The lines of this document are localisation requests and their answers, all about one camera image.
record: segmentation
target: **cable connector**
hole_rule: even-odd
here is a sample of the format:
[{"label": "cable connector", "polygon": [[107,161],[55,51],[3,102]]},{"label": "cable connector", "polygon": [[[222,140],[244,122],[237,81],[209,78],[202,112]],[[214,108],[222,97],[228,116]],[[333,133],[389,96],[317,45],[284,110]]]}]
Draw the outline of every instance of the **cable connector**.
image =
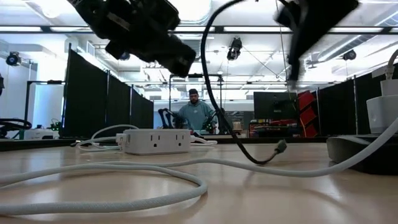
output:
[{"label": "cable connector", "polygon": [[386,79],[392,79],[392,75],[394,74],[394,67],[387,67],[386,68]]},{"label": "cable connector", "polygon": [[283,139],[278,142],[278,144],[275,147],[275,151],[277,151],[278,154],[280,154],[283,153],[286,150],[286,148],[287,148],[286,140]]},{"label": "cable connector", "polygon": [[116,143],[120,146],[127,143],[127,134],[116,134]]}]

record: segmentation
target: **computer monitor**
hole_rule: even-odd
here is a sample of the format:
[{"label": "computer monitor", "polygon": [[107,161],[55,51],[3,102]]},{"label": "computer monitor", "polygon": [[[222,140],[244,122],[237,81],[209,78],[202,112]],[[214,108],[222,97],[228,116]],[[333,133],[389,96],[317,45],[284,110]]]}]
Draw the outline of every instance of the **computer monitor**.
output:
[{"label": "computer monitor", "polygon": [[254,117],[256,119],[298,119],[296,93],[254,92]]}]

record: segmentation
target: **desk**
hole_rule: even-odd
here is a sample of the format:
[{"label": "desk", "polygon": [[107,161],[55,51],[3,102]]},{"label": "desk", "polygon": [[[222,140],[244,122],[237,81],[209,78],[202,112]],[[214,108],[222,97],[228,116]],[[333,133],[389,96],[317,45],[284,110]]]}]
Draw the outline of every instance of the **desk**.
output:
[{"label": "desk", "polygon": [[[265,158],[273,144],[247,145]],[[99,161],[175,162],[214,157],[250,162],[235,145],[195,148],[190,154],[132,156],[120,152],[79,153],[60,147],[0,153],[0,173],[16,174]],[[309,170],[329,166],[325,144],[289,144],[268,166]],[[396,223],[398,178],[353,170],[326,177],[299,179],[258,174],[216,164],[179,167],[209,185],[208,194],[169,207],[129,213],[50,214],[0,217],[0,223]],[[6,187],[2,203],[126,202],[181,192],[194,187],[173,177],[147,172],[72,172]]]}]

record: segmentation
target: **white box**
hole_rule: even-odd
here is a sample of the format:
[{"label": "white box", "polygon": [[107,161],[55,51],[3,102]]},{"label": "white box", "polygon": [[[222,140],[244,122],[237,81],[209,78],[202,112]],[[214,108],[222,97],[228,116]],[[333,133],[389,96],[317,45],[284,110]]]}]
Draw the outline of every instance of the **white box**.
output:
[{"label": "white box", "polygon": [[382,96],[398,95],[398,79],[383,80],[380,82],[380,87]]},{"label": "white box", "polygon": [[366,104],[372,134],[383,133],[398,118],[398,95],[379,96]]},{"label": "white box", "polygon": [[187,129],[129,129],[121,145],[128,154],[151,155],[189,152],[191,132]]}]

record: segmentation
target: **security camera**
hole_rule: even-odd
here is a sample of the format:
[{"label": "security camera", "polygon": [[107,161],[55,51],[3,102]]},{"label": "security camera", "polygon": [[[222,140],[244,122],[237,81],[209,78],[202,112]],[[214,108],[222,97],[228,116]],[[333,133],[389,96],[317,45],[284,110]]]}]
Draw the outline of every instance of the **security camera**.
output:
[{"label": "security camera", "polygon": [[22,59],[20,58],[18,52],[10,52],[10,55],[6,59],[6,63],[9,66],[16,67],[21,65]]},{"label": "security camera", "polygon": [[242,41],[239,37],[235,37],[232,40],[231,46],[229,47],[228,54],[226,58],[228,60],[236,60],[238,59],[239,55],[241,55],[241,49],[242,49]]},{"label": "security camera", "polygon": [[129,52],[124,52],[122,56],[120,56],[119,60],[129,60],[130,59],[130,53]]},{"label": "security camera", "polygon": [[349,52],[343,54],[343,60],[354,60],[356,59],[356,53],[354,50],[350,50]]}]

